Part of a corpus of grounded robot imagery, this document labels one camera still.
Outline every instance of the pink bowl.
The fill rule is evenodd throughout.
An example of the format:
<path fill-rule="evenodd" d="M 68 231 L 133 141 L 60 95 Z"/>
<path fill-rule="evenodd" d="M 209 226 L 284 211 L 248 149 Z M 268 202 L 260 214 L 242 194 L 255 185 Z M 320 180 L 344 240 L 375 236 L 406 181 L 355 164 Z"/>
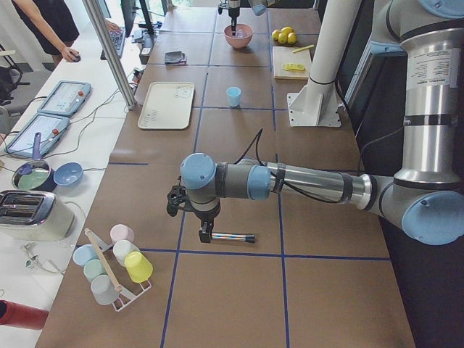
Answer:
<path fill-rule="evenodd" d="M 225 40 L 229 45 L 235 49 L 243 49 L 253 37 L 253 29 L 246 24 L 237 24 L 236 35 L 232 36 L 231 26 L 227 26 L 224 29 Z"/>

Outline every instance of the person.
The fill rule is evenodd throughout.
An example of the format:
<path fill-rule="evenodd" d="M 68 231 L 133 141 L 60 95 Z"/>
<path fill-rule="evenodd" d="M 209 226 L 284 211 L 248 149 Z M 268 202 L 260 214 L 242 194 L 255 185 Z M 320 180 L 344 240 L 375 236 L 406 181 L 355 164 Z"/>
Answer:
<path fill-rule="evenodd" d="M 12 0 L 18 15 L 36 36 L 42 49 L 56 65 L 64 59 L 77 61 L 80 54 L 71 46 L 79 36 L 65 0 Z M 118 25 L 105 20 L 108 30 L 120 31 Z"/>

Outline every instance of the person's hand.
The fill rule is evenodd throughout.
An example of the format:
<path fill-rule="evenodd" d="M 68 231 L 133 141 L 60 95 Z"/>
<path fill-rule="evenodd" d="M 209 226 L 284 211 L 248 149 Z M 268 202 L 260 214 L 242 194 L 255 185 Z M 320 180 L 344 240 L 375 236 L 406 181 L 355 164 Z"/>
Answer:
<path fill-rule="evenodd" d="M 119 25 L 110 22 L 109 20 L 104 20 L 104 24 L 107 26 L 108 31 L 114 31 L 120 33 L 122 30 Z"/>
<path fill-rule="evenodd" d="M 76 51 L 71 47 L 63 48 L 60 53 L 66 62 L 74 62 L 75 58 L 79 56 L 79 51 Z"/>

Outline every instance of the white table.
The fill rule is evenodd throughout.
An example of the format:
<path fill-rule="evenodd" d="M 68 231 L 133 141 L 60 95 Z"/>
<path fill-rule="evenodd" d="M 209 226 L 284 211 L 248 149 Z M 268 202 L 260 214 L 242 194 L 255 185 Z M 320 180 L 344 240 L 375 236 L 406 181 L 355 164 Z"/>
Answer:
<path fill-rule="evenodd" d="M 71 122 L 90 115 L 100 104 L 105 102 L 116 90 L 117 84 L 111 73 L 107 61 L 100 60 L 102 47 L 91 24 L 83 30 L 73 48 L 80 52 L 82 60 L 79 63 L 61 62 L 51 74 L 37 96 L 47 96 L 60 80 L 76 80 L 89 82 L 92 85 L 91 95 L 84 105 L 71 118 Z M 126 75 L 131 75 L 134 67 L 140 68 L 138 47 L 126 41 L 121 62 Z M 14 131 L 19 131 L 36 113 L 40 101 L 33 102 L 20 118 Z M 80 140 L 77 151 L 50 157 L 46 161 L 52 168 L 57 169 L 67 162 L 78 162 L 84 169 L 102 168 L 101 170 L 85 171 L 83 180 L 75 187 L 58 186 L 54 193 L 75 213 L 75 220 L 67 237 L 61 241 L 35 242 L 34 254 L 47 268 L 52 269 L 49 261 L 60 270 L 64 270 L 72 256 L 75 243 L 83 229 L 85 217 L 88 213 L 96 191 L 102 180 L 104 169 L 108 164 L 111 153 L 127 112 L 127 107 L 121 93 L 115 94 L 114 99 L 96 113 L 95 120 L 90 124 Z M 50 154 L 64 153 L 73 150 L 78 144 L 78 136 L 92 117 L 81 120 L 68 129 Z M 0 153 L 4 154 L 4 144 L 0 146 Z M 16 170 L 26 159 L 0 157 L 4 166 Z M 14 189 L 12 172 L 0 170 L 0 191 Z M 35 268 L 30 270 L 25 263 L 27 257 L 20 249 L 28 241 L 14 239 L 5 233 L 0 233 L 0 291 L 2 299 L 22 303 L 32 307 L 49 310 L 57 294 L 62 275 L 47 273 Z M 34 347 L 40 331 L 0 326 L 0 341 L 2 347 L 26 348 Z"/>

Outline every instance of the pot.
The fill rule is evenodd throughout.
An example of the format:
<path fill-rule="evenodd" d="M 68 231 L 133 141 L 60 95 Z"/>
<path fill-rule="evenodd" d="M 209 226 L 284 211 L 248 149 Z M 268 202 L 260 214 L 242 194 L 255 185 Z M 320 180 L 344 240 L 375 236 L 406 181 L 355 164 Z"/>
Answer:
<path fill-rule="evenodd" d="M 34 136 L 33 160 L 17 168 L 13 174 L 12 184 L 16 189 L 52 192 L 57 187 L 53 180 L 53 169 L 47 161 L 41 159 L 40 145 L 41 133 L 38 132 Z"/>

